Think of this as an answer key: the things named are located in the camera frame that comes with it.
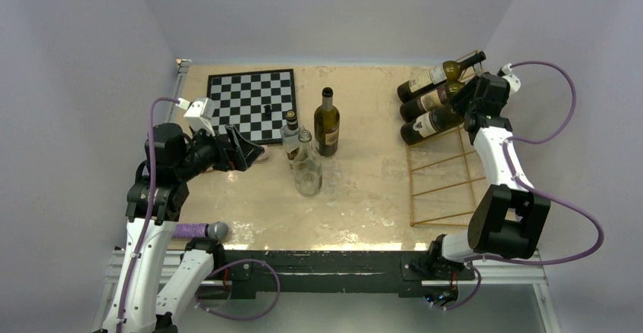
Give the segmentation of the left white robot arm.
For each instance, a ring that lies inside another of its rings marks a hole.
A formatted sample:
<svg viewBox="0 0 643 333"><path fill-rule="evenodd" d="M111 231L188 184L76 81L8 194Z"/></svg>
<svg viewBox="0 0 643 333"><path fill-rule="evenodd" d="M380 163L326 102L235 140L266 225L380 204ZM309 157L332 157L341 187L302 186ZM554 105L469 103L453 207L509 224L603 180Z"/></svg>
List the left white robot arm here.
<svg viewBox="0 0 643 333"><path fill-rule="evenodd" d="M224 274L224 234L195 237L180 267L161 282L168 246L189 196L188 182L209 169L245 171L265 152L235 127L226 132L219 136L199 130L189 137L174 123L148 132L146 160L127 193L124 264L101 332L176 332L201 282Z"/></svg>

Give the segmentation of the dark wine bottle cream label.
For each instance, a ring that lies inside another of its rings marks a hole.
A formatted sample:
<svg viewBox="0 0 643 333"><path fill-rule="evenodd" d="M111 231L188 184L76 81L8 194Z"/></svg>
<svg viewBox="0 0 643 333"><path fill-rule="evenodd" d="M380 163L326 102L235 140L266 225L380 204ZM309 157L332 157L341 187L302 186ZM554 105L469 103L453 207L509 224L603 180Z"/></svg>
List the dark wine bottle cream label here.
<svg viewBox="0 0 643 333"><path fill-rule="evenodd" d="M461 75L475 64L479 64L487 58L484 51L463 59L462 61L445 61L430 68L397 87L397 95L401 102L408 102L417 98L447 81L460 79Z"/></svg>

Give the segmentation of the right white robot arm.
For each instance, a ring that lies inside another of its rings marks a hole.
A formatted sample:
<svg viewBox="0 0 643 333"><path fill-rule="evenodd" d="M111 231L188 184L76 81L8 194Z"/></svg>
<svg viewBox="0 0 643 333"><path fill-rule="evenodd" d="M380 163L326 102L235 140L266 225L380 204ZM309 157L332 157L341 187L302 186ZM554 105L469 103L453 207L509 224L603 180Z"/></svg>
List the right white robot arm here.
<svg viewBox="0 0 643 333"><path fill-rule="evenodd" d="M488 189L465 232L442 234L431 242L425 266L433 278L447 279L468 261L482 257L524 260L533 256L550 210L512 161L513 129L501 111L519 81L488 72L473 77L450 100L481 159Z"/></svg>

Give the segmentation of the clear glass bottle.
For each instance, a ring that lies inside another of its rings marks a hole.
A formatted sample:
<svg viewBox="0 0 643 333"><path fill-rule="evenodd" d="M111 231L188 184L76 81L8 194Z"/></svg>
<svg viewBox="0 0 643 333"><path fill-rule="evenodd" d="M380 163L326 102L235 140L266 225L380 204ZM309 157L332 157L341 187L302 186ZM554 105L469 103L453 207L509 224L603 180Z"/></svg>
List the clear glass bottle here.
<svg viewBox="0 0 643 333"><path fill-rule="evenodd" d="M322 187L322 162L315 151L309 130L301 130L298 140L300 146L293 160L296 190L303 196L314 196Z"/></svg>

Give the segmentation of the dark wine bottle gold label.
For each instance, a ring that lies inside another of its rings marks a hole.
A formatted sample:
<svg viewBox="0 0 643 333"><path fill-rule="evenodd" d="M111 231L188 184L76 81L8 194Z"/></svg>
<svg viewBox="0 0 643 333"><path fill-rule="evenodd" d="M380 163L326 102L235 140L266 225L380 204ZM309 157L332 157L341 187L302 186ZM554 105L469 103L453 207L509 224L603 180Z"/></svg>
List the dark wine bottle gold label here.
<svg viewBox="0 0 643 333"><path fill-rule="evenodd" d="M446 82L429 92L400 106L400 116L405 122L412 121L433 109L446 105L463 87L459 81Z"/></svg>

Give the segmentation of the tall green wine bottle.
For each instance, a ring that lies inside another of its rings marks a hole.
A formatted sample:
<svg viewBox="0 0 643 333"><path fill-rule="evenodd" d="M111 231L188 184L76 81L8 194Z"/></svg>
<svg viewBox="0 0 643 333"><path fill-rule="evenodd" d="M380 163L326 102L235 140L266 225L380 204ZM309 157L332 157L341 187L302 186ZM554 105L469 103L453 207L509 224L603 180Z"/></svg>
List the tall green wine bottle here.
<svg viewBox="0 0 643 333"><path fill-rule="evenodd" d="M338 148L340 133L340 112L333 104L334 91L325 87L321 105L314 113L315 141L318 153L324 157L333 156Z"/></svg>

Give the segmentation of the dark wine bottle white label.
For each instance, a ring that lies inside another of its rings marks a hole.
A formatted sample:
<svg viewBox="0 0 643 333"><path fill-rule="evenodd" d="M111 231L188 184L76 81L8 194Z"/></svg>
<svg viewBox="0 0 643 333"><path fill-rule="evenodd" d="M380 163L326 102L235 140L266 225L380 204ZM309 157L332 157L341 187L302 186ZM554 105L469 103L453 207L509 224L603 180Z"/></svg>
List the dark wine bottle white label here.
<svg viewBox="0 0 643 333"><path fill-rule="evenodd" d="M412 146L462 123L463 117L451 105L446 104L405 123L400 128L400 135L405 144Z"/></svg>

